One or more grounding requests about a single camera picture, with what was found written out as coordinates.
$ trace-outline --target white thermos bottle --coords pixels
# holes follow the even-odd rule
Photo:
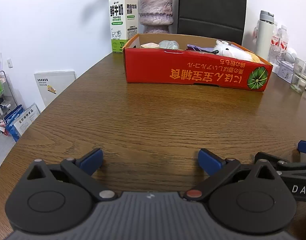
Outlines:
[[[274,14],[261,11],[254,53],[267,60],[274,29]]]

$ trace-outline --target glass cup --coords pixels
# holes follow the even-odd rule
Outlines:
[[[301,94],[306,88],[306,62],[299,58],[295,59],[291,88]]]

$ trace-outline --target water bottle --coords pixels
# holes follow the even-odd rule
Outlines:
[[[282,28],[279,30],[280,35],[280,52],[285,52],[287,50],[288,45],[288,34],[287,27],[282,25]]]
[[[254,28],[253,35],[252,35],[254,45],[255,45],[256,39],[257,39],[258,25],[259,25],[259,20],[257,21],[257,25],[256,25],[256,27]]]
[[[267,59],[271,47],[271,40],[274,29],[274,14],[261,11],[259,15],[258,34],[255,44],[255,54]]]
[[[273,36],[272,36],[271,44],[280,46],[280,34],[277,29],[277,21],[274,21]]]
[[[280,53],[280,34],[277,29],[277,21],[274,21],[273,36],[271,39],[271,47],[268,53],[268,62],[278,64],[276,56]]]

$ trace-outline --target silver screw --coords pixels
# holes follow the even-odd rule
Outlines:
[[[99,193],[99,196],[101,198],[113,198],[115,196],[115,193],[114,191],[112,190],[102,190],[100,193]]]

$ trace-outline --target milk carton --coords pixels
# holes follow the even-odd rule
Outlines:
[[[112,51],[122,52],[124,44],[138,33],[137,0],[109,0]]]

